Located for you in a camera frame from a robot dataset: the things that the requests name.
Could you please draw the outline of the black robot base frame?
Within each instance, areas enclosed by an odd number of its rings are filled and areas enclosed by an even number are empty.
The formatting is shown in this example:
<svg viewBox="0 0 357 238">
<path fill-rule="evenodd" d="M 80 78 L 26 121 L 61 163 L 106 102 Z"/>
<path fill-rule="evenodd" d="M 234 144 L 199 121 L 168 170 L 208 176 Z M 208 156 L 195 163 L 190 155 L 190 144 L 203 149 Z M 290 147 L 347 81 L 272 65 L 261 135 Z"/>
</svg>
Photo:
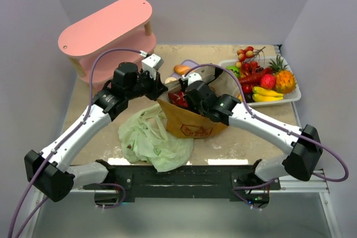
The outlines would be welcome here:
<svg viewBox="0 0 357 238">
<path fill-rule="evenodd" d="M 279 190 L 279 179 L 264 185 L 254 175 L 253 165 L 182 166 L 168 172 L 157 172 L 153 166 L 111 166 L 104 182 L 84 186 L 95 190 L 99 204 L 109 204 L 115 197 L 124 202 L 138 198 L 246 199 L 262 208 L 269 202 L 269 191 Z"/>
</svg>

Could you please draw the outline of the light green plastic bag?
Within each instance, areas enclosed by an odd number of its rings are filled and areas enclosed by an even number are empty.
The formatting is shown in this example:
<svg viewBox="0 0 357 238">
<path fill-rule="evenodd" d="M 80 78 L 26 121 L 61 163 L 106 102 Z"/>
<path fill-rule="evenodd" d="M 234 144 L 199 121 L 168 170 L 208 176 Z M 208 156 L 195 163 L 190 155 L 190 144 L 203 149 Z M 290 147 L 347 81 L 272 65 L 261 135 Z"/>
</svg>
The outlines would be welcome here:
<svg viewBox="0 0 357 238">
<path fill-rule="evenodd" d="M 118 128 L 124 158 L 131 164 L 147 162 L 157 172 L 183 166 L 191 157 L 194 140 L 176 138 L 166 130 L 167 117 L 159 104 L 140 110 Z"/>
</svg>

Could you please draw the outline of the brown Trader Joe's bag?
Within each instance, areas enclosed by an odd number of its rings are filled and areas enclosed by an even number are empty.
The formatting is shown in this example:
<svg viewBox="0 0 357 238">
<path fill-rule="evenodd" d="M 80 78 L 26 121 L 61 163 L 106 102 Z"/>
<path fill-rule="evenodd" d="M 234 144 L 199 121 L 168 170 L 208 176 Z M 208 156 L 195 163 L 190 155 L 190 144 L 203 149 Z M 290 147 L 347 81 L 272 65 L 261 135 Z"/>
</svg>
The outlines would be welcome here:
<svg viewBox="0 0 357 238">
<path fill-rule="evenodd" d="M 197 65 L 188 74 L 191 72 L 200 74 L 206 84 L 204 115 L 170 103 L 168 93 L 182 91 L 180 77 L 165 84 L 168 91 L 157 100 L 167 117 L 166 129 L 177 138 L 203 139 L 216 136 L 228 127 L 228 116 L 240 102 L 237 78 L 230 70 L 214 64 Z"/>
</svg>

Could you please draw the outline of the toy baguette bread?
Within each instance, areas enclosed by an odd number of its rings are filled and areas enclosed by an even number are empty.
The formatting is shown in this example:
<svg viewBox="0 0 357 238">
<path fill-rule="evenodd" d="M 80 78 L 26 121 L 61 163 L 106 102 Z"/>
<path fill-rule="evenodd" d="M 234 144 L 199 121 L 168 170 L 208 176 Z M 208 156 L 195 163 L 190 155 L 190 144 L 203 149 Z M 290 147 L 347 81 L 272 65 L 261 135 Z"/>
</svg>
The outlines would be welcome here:
<svg viewBox="0 0 357 238">
<path fill-rule="evenodd" d="M 190 69 L 191 69 L 191 67 L 186 66 L 186 65 L 176 65 L 173 68 L 174 73 L 181 75 L 181 76 L 185 75 Z"/>
</svg>

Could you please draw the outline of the red Chuba chips bag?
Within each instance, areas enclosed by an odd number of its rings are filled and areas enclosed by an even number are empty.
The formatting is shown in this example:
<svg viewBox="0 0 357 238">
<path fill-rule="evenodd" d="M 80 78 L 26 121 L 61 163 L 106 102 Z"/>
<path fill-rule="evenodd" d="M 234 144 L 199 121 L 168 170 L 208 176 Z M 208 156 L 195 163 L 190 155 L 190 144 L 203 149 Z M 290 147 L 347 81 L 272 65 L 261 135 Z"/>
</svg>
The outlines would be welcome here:
<svg viewBox="0 0 357 238">
<path fill-rule="evenodd" d="M 181 109 L 188 109 L 189 105 L 185 99 L 185 94 L 182 91 L 176 93 L 168 93 L 168 99 L 171 104 L 178 106 Z"/>
</svg>

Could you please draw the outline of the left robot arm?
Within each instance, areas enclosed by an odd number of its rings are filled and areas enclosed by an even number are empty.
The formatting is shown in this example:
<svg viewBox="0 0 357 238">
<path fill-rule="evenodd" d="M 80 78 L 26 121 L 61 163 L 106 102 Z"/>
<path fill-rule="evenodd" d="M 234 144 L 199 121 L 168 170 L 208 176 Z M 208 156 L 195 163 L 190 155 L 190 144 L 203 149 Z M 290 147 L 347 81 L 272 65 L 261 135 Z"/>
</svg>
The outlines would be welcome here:
<svg viewBox="0 0 357 238">
<path fill-rule="evenodd" d="M 167 91 L 158 72 L 163 60 L 152 55 L 142 60 L 142 68 L 123 62 L 114 70 L 113 78 L 96 93 L 77 121 L 41 152 L 31 150 L 25 156 L 29 181 L 50 200 L 62 200 L 75 187 L 103 183 L 112 172 L 111 166 L 95 161 L 71 166 L 86 144 L 121 112 L 132 99 L 146 96 L 150 100 Z"/>
</svg>

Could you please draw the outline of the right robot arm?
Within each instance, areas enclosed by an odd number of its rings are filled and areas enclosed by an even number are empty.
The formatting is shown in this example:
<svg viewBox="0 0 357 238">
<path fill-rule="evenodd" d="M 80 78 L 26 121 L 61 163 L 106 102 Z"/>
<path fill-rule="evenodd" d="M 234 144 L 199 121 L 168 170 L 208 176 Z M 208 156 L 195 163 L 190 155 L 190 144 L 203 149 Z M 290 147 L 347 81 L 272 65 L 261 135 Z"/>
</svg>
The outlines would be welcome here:
<svg viewBox="0 0 357 238">
<path fill-rule="evenodd" d="M 245 106 L 231 95 L 217 96 L 203 81 L 189 83 L 180 79 L 179 83 L 190 110 L 212 122 L 248 131 L 282 151 L 278 157 L 257 160 L 248 174 L 239 177 L 245 188 L 257 188 L 287 175 L 300 181 L 310 180 L 322 155 L 316 128 L 285 124 Z"/>
</svg>

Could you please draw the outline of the plain white donut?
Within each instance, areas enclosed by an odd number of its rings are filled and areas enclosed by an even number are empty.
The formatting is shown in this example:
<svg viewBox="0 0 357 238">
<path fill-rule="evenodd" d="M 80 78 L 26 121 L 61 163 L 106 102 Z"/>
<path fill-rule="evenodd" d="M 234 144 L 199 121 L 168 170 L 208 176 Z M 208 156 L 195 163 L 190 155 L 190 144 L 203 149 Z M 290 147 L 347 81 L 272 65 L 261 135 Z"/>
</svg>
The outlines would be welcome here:
<svg viewBox="0 0 357 238">
<path fill-rule="evenodd" d="M 164 84 L 168 84 L 168 83 L 173 82 L 173 81 L 176 81 L 176 78 L 175 78 L 175 77 L 168 77 L 168 78 L 164 81 Z"/>
</svg>

